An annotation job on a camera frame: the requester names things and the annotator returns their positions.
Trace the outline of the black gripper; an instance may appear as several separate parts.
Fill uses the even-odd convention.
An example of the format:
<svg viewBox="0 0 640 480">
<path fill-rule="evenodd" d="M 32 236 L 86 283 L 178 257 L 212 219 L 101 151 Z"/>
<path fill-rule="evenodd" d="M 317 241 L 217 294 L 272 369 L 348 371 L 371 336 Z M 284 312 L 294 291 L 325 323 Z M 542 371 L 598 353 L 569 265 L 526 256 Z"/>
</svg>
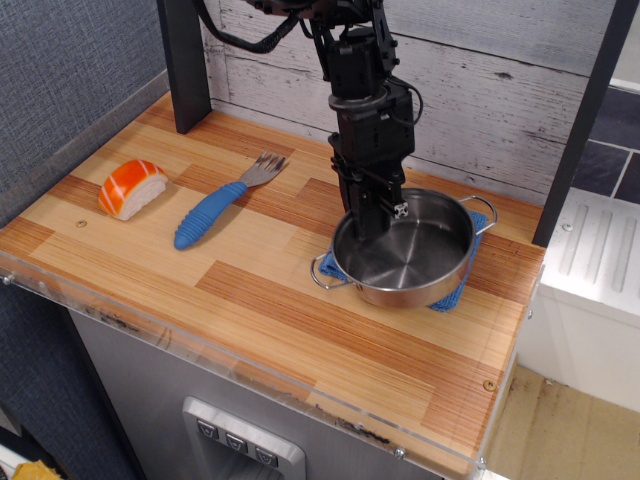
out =
<svg viewBox="0 0 640 480">
<path fill-rule="evenodd" d="M 338 130 L 329 138 L 344 210 L 355 214 L 357 236 L 384 233 L 408 215 L 402 196 L 402 161 L 415 149 L 413 98 L 403 82 L 385 82 L 376 93 L 329 96 Z"/>
</svg>

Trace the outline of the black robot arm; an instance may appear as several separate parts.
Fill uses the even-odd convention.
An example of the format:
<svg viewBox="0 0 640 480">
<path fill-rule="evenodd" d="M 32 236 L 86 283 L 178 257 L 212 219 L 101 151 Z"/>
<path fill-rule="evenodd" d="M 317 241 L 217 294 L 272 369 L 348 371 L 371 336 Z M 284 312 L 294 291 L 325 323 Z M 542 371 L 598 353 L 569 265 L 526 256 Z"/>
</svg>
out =
<svg viewBox="0 0 640 480">
<path fill-rule="evenodd" d="M 405 216 L 403 160 L 415 150 L 411 85 L 396 78 L 396 41 L 380 1 L 256 1 L 267 15 L 307 21 L 338 129 L 330 138 L 353 234 L 372 239 Z"/>
</svg>

